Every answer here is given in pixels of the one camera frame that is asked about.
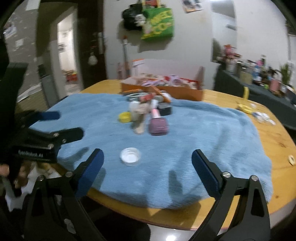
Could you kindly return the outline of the yellow bottle cap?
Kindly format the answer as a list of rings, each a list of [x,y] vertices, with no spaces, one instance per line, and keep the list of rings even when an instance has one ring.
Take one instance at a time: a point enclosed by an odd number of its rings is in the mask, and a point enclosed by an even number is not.
[[[132,117],[131,117],[131,114],[129,111],[127,112],[122,112],[118,115],[118,120],[121,122],[121,123],[129,123],[132,121]]]

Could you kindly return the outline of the purple nail polish bottle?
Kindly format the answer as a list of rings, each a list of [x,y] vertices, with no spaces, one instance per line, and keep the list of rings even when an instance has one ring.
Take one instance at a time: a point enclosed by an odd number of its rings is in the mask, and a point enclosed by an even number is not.
[[[152,109],[149,120],[149,133],[153,136],[166,135],[169,132],[168,122],[161,117],[158,109]]]

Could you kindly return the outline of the beige clothes peg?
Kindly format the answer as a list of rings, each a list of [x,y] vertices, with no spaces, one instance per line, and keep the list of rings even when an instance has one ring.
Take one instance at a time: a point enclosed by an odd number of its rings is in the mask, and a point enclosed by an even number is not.
[[[149,112],[149,104],[132,101],[129,105],[129,111],[134,133],[137,135],[143,134],[145,129],[145,116]]]

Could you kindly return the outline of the blue fluffy towel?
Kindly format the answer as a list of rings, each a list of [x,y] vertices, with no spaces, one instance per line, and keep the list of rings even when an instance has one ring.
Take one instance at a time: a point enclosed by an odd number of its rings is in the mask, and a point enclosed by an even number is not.
[[[273,194],[272,164],[266,156],[258,131],[243,112],[206,102],[174,99],[166,117],[169,132],[153,136],[133,132],[118,115],[128,109],[118,94],[74,94],[52,107],[58,120],[39,121],[32,128],[54,132],[82,128],[83,139],[65,144],[58,162],[68,170],[84,162],[94,149],[104,153],[104,164],[93,188],[116,200],[149,208],[181,208],[208,197],[191,161],[200,149],[220,170],[238,178],[256,175],[266,200]],[[137,165],[126,166],[120,153],[137,148]]]

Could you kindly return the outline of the yellow plastic clip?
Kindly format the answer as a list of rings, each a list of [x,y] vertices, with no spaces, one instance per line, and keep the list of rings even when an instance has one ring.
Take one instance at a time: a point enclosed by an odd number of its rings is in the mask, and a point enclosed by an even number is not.
[[[237,107],[238,110],[243,111],[246,114],[252,114],[253,113],[253,109],[247,105],[244,104],[238,104]]]

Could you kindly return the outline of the small black box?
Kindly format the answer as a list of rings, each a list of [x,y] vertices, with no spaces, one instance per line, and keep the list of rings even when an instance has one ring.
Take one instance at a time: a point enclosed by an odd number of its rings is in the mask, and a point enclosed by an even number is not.
[[[171,105],[169,103],[165,103],[165,102],[158,104],[157,109],[159,110],[159,114],[161,116],[170,115],[172,112]]]

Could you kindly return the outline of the dark green side table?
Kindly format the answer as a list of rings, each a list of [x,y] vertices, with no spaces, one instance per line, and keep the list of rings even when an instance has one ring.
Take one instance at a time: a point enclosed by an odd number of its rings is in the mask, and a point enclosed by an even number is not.
[[[284,127],[295,130],[295,106],[292,103],[284,97],[274,96],[264,87],[244,84],[228,71],[218,68],[214,83],[215,91],[243,97],[245,87],[249,89],[249,100],[266,106]]]

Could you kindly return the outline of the orange cardboard box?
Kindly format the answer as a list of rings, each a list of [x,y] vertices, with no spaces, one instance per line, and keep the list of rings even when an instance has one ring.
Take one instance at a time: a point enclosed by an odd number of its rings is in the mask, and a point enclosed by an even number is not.
[[[129,78],[121,80],[123,92],[155,87],[175,99],[201,101],[205,67],[175,60],[139,59],[132,61]]]

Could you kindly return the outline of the green tote bag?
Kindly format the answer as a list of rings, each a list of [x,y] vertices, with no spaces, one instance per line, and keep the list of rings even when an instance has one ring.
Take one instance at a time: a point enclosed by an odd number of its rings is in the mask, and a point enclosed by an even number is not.
[[[171,8],[147,8],[142,13],[145,24],[142,27],[141,40],[158,41],[174,36],[175,21]]]

